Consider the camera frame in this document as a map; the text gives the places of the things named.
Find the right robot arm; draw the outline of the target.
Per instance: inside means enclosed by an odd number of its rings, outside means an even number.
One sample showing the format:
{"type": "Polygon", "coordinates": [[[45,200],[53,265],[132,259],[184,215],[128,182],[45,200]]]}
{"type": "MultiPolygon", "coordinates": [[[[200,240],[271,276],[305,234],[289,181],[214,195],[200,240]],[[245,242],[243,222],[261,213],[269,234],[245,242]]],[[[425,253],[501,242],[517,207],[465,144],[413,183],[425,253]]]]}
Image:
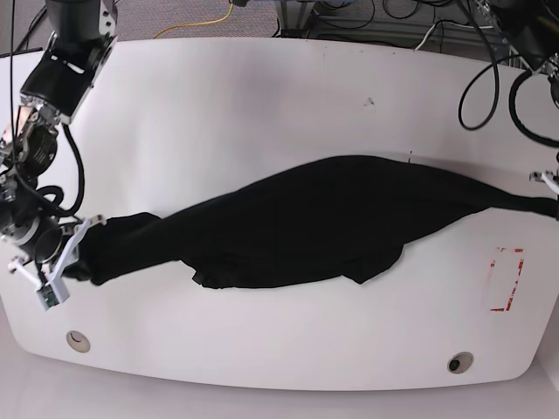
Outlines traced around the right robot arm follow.
{"type": "Polygon", "coordinates": [[[94,86],[116,41],[114,1],[48,1],[44,11],[53,32],[37,66],[10,108],[1,138],[1,237],[23,253],[9,264],[34,286],[46,307],[64,302],[64,274],[82,273],[79,244],[104,216],[81,219],[85,170],[69,126],[94,86]],[[64,209],[61,187],[41,187],[38,178],[52,165],[63,134],[77,164],[78,190],[64,209]]]}

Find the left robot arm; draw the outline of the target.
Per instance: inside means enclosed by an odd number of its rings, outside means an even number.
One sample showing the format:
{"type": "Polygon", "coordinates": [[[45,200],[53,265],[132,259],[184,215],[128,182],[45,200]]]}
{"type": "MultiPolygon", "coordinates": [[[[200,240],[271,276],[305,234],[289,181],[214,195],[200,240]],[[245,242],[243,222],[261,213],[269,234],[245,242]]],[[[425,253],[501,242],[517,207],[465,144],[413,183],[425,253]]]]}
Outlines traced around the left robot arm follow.
{"type": "MultiPolygon", "coordinates": [[[[463,1],[454,1],[467,18],[475,32],[480,36],[487,50],[490,64],[478,73],[466,86],[459,100],[459,124],[467,131],[483,128],[495,114],[500,99],[499,63],[510,58],[518,58],[526,69],[516,77],[510,87],[507,108],[514,126],[531,141],[557,150],[558,140],[537,134],[521,121],[517,112],[517,95],[521,86],[537,73],[545,72],[554,105],[558,108],[558,1],[474,1],[480,14],[493,26],[513,53],[508,58],[497,59],[484,31],[477,23],[472,12],[463,1]],[[468,126],[463,120],[463,106],[466,95],[473,84],[485,72],[493,72],[493,102],[488,116],[476,126],[468,126]]],[[[558,168],[555,172],[533,172],[530,181],[540,182],[558,197],[558,168]]]]}

